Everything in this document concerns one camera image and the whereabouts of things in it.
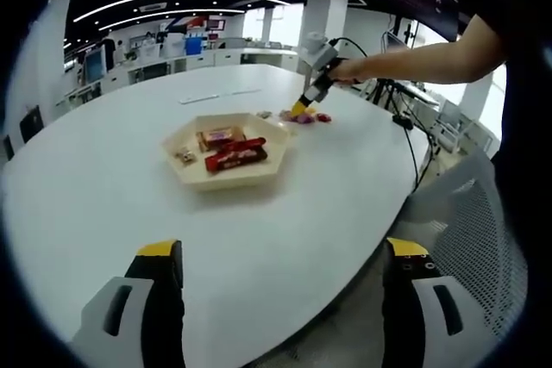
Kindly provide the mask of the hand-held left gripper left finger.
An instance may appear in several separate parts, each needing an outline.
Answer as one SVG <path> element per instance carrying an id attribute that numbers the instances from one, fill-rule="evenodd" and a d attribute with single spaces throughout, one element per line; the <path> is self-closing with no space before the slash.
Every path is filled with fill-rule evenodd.
<path id="1" fill-rule="evenodd" d="M 72 351 L 87 367 L 184 367 L 182 246 L 139 249 L 84 306 Z"/>

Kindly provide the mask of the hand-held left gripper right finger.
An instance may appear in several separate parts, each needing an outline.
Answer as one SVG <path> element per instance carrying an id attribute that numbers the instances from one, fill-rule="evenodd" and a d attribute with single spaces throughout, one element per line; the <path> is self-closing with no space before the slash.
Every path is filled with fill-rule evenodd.
<path id="1" fill-rule="evenodd" d="M 388 237 L 384 270 L 384 367 L 476 367 L 495 347 L 484 310 L 429 252 Z"/>

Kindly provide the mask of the person's right hand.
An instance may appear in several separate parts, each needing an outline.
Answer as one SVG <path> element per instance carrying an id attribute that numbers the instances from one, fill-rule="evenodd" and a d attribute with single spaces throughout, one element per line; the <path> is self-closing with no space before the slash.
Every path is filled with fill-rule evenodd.
<path id="1" fill-rule="evenodd" d="M 365 64 L 365 59 L 343 59 L 329 72 L 329 77 L 340 84 L 361 84 L 369 79 Z"/>

